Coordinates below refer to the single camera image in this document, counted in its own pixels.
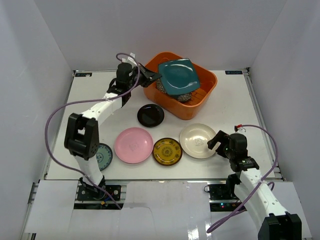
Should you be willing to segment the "teal square plate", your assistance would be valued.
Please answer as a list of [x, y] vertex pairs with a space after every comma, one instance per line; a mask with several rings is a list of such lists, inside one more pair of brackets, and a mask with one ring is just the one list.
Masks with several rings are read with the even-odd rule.
[[170, 96], [189, 94], [200, 88], [198, 74], [189, 58], [170, 60], [158, 65], [161, 84]]

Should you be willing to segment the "cream round plate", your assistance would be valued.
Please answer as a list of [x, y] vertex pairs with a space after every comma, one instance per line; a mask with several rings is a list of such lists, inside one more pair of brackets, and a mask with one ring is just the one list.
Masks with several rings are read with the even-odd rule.
[[216, 136], [216, 132], [202, 123], [186, 126], [180, 133], [179, 142], [185, 153], [195, 159], [207, 159], [216, 153], [219, 144], [208, 148], [208, 141]]

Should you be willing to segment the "black floral square plate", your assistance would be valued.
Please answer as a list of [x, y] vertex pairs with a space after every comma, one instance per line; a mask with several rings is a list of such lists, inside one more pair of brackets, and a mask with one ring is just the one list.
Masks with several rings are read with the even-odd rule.
[[[160, 79], [157, 79], [155, 81], [155, 83], [156, 83], [156, 89], [157, 90], [159, 90], [160, 92], [168, 95]], [[188, 102], [188, 101], [191, 100], [192, 93], [189, 92], [189, 93], [185, 93], [185, 94], [181, 94], [181, 95], [169, 95], [169, 97], [177, 100], [180, 103], [185, 103], [185, 102]]]

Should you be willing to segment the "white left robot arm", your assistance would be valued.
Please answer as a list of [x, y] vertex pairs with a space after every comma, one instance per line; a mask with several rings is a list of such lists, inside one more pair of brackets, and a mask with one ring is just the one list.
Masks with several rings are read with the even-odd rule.
[[160, 73], [141, 64], [132, 66], [127, 62], [120, 63], [116, 77], [110, 82], [100, 102], [80, 114], [72, 113], [68, 117], [64, 147], [76, 159], [83, 175], [82, 182], [89, 186], [88, 193], [94, 199], [99, 200], [106, 193], [106, 187], [101, 184], [104, 176], [96, 159], [100, 124], [128, 102], [134, 88], [147, 88], [161, 77]]

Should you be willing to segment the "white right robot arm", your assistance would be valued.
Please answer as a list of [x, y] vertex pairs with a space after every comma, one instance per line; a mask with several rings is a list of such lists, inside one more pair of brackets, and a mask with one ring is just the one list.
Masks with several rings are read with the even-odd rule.
[[246, 210], [253, 220], [259, 240], [301, 240], [303, 226], [300, 217], [289, 211], [275, 197], [263, 177], [258, 163], [248, 155], [248, 142], [241, 133], [219, 131], [208, 141], [211, 150], [217, 147], [219, 156], [229, 160], [233, 174], [227, 179], [226, 195], [239, 199], [240, 205], [228, 216], [215, 222], [208, 230], [213, 232], [231, 217]]

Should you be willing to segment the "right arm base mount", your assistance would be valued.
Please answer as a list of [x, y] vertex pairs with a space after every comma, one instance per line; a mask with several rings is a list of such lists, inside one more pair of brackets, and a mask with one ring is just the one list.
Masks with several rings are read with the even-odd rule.
[[209, 195], [209, 206], [212, 213], [215, 212], [232, 212], [241, 201], [227, 190], [224, 184], [208, 184], [203, 191]]

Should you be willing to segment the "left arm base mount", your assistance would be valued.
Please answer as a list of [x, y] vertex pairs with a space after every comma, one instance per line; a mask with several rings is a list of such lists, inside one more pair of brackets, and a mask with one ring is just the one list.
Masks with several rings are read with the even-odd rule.
[[[122, 186], [106, 185], [105, 190], [122, 209], [124, 205]], [[104, 192], [90, 192], [81, 184], [78, 185], [73, 208], [75, 210], [120, 210], [107, 194]]]

